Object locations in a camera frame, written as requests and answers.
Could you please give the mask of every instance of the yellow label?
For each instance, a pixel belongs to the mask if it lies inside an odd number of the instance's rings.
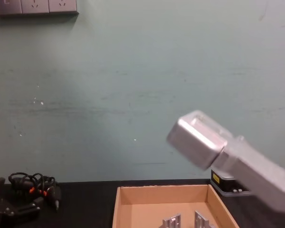
[[[218,177],[217,175],[213,174],[213,179],[214,179],[217,183],[219,183],[219,177]]]

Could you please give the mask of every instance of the metal bracket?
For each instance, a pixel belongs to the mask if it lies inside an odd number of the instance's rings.
[[[204,218],[198,211],[195,211],[194,228],[215,228],[209,224],[209,220]]]
[[[181,214],[162,220],[161,228],[181,228]]]

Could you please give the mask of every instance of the black power cord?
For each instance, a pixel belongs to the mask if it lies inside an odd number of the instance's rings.
[[[9,181],[14,191],[28,193],[34,198],[42,196],[52,207],[59,209],[61,189],[54,177],[44,176],[41,173],[28,175],[24,172],[15,172],[9,176]]]

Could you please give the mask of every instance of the open cardboard box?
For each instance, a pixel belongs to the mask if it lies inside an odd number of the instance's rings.
[[[238,228],[211,185],[120,187],[113,228],[159,228],[181,214],[181,228],[194,228],[197,210],[216,228]]]

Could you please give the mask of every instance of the socket panel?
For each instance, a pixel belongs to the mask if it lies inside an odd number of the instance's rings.
[[[0,16],[78,14],[76,0],[0,0]]]

